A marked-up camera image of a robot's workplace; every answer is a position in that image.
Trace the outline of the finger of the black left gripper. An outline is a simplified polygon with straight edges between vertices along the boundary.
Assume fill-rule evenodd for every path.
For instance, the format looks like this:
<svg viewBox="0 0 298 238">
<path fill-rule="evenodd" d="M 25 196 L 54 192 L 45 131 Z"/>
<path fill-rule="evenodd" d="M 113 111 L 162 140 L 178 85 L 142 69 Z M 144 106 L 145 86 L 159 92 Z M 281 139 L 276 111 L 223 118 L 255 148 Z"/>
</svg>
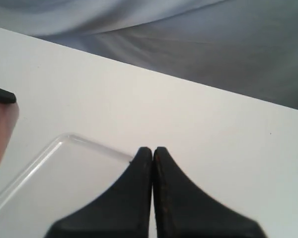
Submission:
<svg viewBox="0 0 298 238">
<path fill-rule="evenodd" d="M 0 103 L 1 104 L 14 104 L 14 103 L 16 103 L 15 94 L 0 88 Z"/>
</svg>

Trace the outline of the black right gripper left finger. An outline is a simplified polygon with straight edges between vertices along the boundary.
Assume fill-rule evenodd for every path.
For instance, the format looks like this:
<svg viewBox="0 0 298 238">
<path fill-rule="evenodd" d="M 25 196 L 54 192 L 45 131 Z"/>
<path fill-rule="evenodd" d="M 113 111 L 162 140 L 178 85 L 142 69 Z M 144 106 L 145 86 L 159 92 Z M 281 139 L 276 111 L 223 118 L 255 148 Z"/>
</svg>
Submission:
<svg viewBox="0 0 298 238">
<path fill-rule="evenodd" d="M 152 152 L 141 147 L 122 175 L 98 198 L 54 222 L 47 238 L 147 238 Z"/>
</svg>

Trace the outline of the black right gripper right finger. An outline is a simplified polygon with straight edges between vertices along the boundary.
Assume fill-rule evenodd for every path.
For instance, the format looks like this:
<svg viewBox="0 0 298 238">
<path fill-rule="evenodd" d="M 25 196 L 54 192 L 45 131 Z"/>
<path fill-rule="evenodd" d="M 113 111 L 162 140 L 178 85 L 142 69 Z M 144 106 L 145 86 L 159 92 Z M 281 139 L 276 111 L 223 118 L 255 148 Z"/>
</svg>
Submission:
<svg viewBox="0 0 298 238">
<path fill-rule="evenodd" d="M 216 201 L 178 167 L 165 147 L 153 156 L 153 201 L 159 238 L 263 238 L 249 219 Z"/>
</svg>

